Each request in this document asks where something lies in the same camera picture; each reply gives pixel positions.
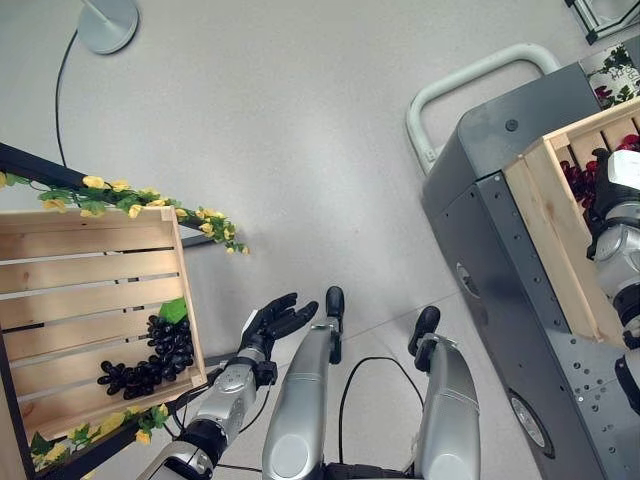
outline wooden crate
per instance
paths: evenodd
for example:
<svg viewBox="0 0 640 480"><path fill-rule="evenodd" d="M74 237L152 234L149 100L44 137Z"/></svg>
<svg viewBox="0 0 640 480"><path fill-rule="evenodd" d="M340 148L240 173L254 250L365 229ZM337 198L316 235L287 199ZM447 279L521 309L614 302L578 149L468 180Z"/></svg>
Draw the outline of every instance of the wooden crate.
<svg viewBox="0 0 640 480"><path fill-rule="evenodd" d="M560 162L584 170L595 160L595 148L613 150L639 126L640 99L634 99L543 136L505 170L572 332L621 347L622 325L586 258L591 234L584 209L574 200Z"/></svg>
<svg viewBox="0 0 640 480"><path fill-rule="evenodd" d="M184 296L194 364L154 394L107 396L100 363L127 365L153 354L146 321ZM174 399L206 382L173 207L138 218L78 210L0 214L0 324L27 436L64 434L128 406Z"/></svg>

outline artificial vine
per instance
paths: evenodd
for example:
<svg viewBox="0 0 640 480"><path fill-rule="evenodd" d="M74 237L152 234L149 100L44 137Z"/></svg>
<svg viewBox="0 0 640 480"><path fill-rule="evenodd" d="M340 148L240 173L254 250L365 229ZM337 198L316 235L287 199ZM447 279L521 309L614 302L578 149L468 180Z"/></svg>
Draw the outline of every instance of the artificial vine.
<svg viewBox="0 0 640 480"><path fill-rule="evenodd" d="M224 243L228 253L249 253L245 244L236 241L236 226L221 212L202 207L197 210L184 208L176 199L163 197L153 188L134 190L126 180L109 183L100 177L86 176L82 183L85 187L78 189L46 185L48 190L42 191L38 199L42 201L44 208L55 209L60 213L67 211L67 205L75 204L81 209L80 215L83 217L100 217L108 207L114 206L130 218L136 218L145 207L172 205L181 224L196 226L213 242ZM29 179L0 172L0 188L16 184L27 184L35 188Z"/></svg>
<svg viewBox="0 0 640 480"><path fill-rule="evenodd" d="M40 433L36 432L30 445L31 459L36 472L51 465L61 465L73 453L98 441L120 426L132 421L135 417L137 417L139 427L136 441L143 445L149 445L152 430L164 427L169 418L169 410L164 403L151 407L145 412L141 412L139 407L129 407L124 412L112 413L100 425L92 426L85 423L73 428L67 433L66 438L58 442L47 441Z"/></svg>

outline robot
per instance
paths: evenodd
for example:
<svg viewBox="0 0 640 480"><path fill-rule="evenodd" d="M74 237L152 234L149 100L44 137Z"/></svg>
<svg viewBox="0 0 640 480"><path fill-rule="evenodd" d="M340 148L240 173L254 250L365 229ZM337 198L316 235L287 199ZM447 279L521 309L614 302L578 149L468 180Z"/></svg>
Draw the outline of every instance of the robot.
<svg viewBox="0 0 640 480"><path fill-rule="evenodd" d="M596 198L585 212L592 234L587 258L618 313L629 353L615 362L629 406L640 415L640 153L593 151L598 160Z"/></svg>
<svg viewBox="0 0 640 480"><path fill-rule="evenodd" d="M254 312L238 353L215 379L183 433L167 445L138 480L206 480L240 432L258 388L277 379L270 361L276 340L302 328L318 303L296 311L291 293ZM326 295L326 316L315 320L282 382L262 454L268 480L423 478L479 480L479 407L469 367L456 344L435 333L440 311L427 307L409 340L415 367L430 377L415 457L406 471L324 463L327 378L342 356L345 303L339 287Z"/></svg>

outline black cable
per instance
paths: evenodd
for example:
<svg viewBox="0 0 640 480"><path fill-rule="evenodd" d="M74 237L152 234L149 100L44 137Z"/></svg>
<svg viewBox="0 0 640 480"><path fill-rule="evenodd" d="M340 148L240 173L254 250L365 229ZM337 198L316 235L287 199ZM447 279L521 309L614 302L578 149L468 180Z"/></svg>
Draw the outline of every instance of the black cable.
<svg viewBox="0 0 640 480"><path fill-rule="evenodd" d="M224 463L219 463L217 465L217 467L220 468L228 468L230 470L246 470L247 472L256 472L256 473L262 473L262 470L260 470L259 468L253 468L253 467L239 467L237 465L225 465Z"/></svg>
<svg viewBox="0 0 640 480"><path fill-rule="evenodd" d="M173 421L176 422L176 425L178 426L178 428L180 429L180 433L184 432L184 421L180 421L180 419L178 418L178 410L180 409L180 403L182 401L183 397L187 398L187 401L184 404L184 418L186 419L187 416L187 406L189 405L189 402L195 398L192 397L192 395L196 394L196 393L202 393L202 391L208 389L211 385L209 385L209 383L205 383L204 385L200 385L198 387L192 388L191 390L187 390L186 392L181 393L178 398L175 399L174 404L176 405L176 408L173 410L173 412L171 412L171 416L173 417Z"/></svg>
<svg viewBox="0 0 640 480"><path fill-rule="evenodd" d="M166 424L166 423L164 424L164 429L167 431L167 433L168 433L168 434L169 434L169 436L171 437L171 440L172 440L172 441L175 441L175 439L176 439L176 438L178 438L178 437L176 437L176 436L173 434L173 432L172 432L172 431L171 431L171 429L167 426L167 424Z"/></svg>
<svg viewBox="0 0 640 480"><path fill-rule="evenodd" d="M248 430L249 427L251 425L253 425L256 422L256 420L258 420L258 417L264 411L264 407L267 406L267 400L269 400L269 394L270 393L271 393L271 385L269 385L269 390L267 390L267 394L264 396L264 402L262 402L262 406L260 407L260 410L258 411L257 415L255 417L253 417L253 420L251 420L245 427L242 427L242 429L240 429L240 431L238 432L238 435L240 435L242 432Z"/></svg>
<svg viewBox="0 0 640 480"><path fill-rule="evenodd" d="M351 386L351 381L353 380L353 376L358 371L358 368L360 368L360 365L362 365L363 363L368 362L370 360L388 360L390 362L395 363L398 366L398 368L400 368L400 370L402 370L402 373L404 373L404 376L407 377L407 380L409 380L409 383L411 384L413 389L416 391L416 394L418 395L418 398L420 399L420 406L424 407L424 400L422 399L422 395L420 394L420 390L418 390L418 387L416 386L415 383L413 383L413 380L411 380L411 377L409 376L407 371L402 367L402 365L400 365L400 363L395 358L391 358L391 357L365 357L365 358L363 358L362 360L360 360L356 364L355 367L353 367L353 370L351 370L351 373L349 374L349 378L347 379L347 384L344 386L344 390L342 392L342 399L340 400L340 413L338 414L338 456L339 456L339 462L340 463L344 463L344 452L343 452L343 449L342 449L342 419L343 419L343 415L344 415L344 405L345 405L345 402L347 400L347 393L349 392L349 387Z"/></svg>
<svg viewBox="0 0 640 480"><path fill-rule="evenodd" d="M73 36L71 40L69 40L69 44L67 45L67 49L64 52L64 56L62 57L62 62L60 63L60 70L58 70L58 79L56 80L56 98L55 98L55 114L56 114L56 139L58 140L58 150L60 151L60 158L62 158L62 164L66 167L67 161L64 158L64 151L62 150L62 141L60 140L60 83L62 80L62 72L64 71L64 66L67 63L67 57L69 56L69 51L71 50L71 46L73 45L76 36L78 35L78 31L73 32Z"/></svg>

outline gray floor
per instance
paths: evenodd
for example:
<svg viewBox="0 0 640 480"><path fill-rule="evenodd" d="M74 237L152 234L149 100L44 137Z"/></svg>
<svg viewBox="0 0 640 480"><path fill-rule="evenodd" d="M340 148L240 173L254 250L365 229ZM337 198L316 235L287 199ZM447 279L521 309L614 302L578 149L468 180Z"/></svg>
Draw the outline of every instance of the gray floor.
<svg viewBox="0 0 640 480"><path fill-rule="evenodd" d="M205 351L231 350L249 311L277 295L320 299L341 285L347 341L344 363L332 369L326 445L336 460L349 369L379 353L409 365L416 312L435 303L442 332L460 342L476 380L483 478L539 478L420 208L422 174L404 112L425 84L510 44L539 43L567 64L633 32L589 47L562 0L138 4L142 23L121 53L73 47L63 143L71 168L155 186L238 223L251 256L187 252ZM80 6L0 0L0 141L54 161L55 78ZM470 107L535 75L517 65L435 102L425 117L435 143ZM27 189L0 198L2 209L39 208ZM281 365L300 338L278 344ZM267 418L232 446L227 462L260 465ZM402 466L418 421L416 399L393 365L366 367L347 408L346 460ZM96 478L133 478L165 441L158 434L151 447L130 446Z"/></svg>

